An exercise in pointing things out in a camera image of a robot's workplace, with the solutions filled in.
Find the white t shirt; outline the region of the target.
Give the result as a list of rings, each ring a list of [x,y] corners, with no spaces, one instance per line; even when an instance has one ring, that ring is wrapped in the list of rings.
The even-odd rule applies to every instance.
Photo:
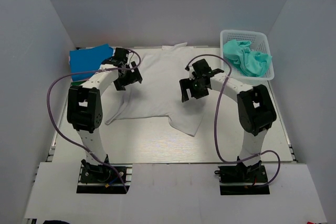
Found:
[[[139,67],[141,83],[136,82],[124,91],[110,89],[104,93],[109,108],[105,124],[123,119],[166,117],[171,127],[195,136],[206,102],[195,99],[182,102],[179,83],[188,76],[185,67],[194,56],[194,49],[186,43],[145,53]]]

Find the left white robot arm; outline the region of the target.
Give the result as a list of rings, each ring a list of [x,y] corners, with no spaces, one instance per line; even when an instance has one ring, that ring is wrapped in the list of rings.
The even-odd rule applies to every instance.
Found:
[[[131,49],[116,48],[112,57],[105,59],[97,72],[79,86],[71,86],[68,91],[67,121],[76,130],[86,151],[85,161],[93,168],[93,176],[101,182],[110,178],[111,168],[105,152],[99,127],[103,120],[101,96],[113,84],[117,91],[125,91],[126,86],[142,82],[142,76],[135,61],[129,54]]]

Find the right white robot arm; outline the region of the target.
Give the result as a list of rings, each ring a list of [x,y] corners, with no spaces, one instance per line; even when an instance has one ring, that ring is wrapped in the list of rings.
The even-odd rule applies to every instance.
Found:
[[[274,104],[265,85],[251,86],[230,77],[222,69],[212,69],[205,59],[185,68],[189,77],[180,80],[182,102],[189,97],[200,99],[209,95],[209,90],[219,92],[214,119],[215,149],[219,159],[225,164],[239,165],[238,177],[247,182],[256,175],[261,166],[261,149],[268,130],[277,119]],[[242,148],[236,161],[226,161],[218,147],[218,115],[222,96],[236,102],[238,119],[244,130]]]

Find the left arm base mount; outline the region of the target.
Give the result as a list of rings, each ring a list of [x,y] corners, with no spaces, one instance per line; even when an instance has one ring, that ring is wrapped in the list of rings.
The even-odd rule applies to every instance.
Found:
[[[116,173],[110,167],[102,165],[81,164],[77,194],[106,194],[123,195],[127,192],[120,180],[122,178],[125,187],[129,190],[132,178],[132,165],[117,165]]]

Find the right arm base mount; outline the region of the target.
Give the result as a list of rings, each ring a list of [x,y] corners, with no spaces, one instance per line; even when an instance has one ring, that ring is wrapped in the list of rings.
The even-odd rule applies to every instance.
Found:
[[[219,166],[214,174],[219,178],[221,196],[269,195],[268,177],[264,165],[245,175],[238,166]]]

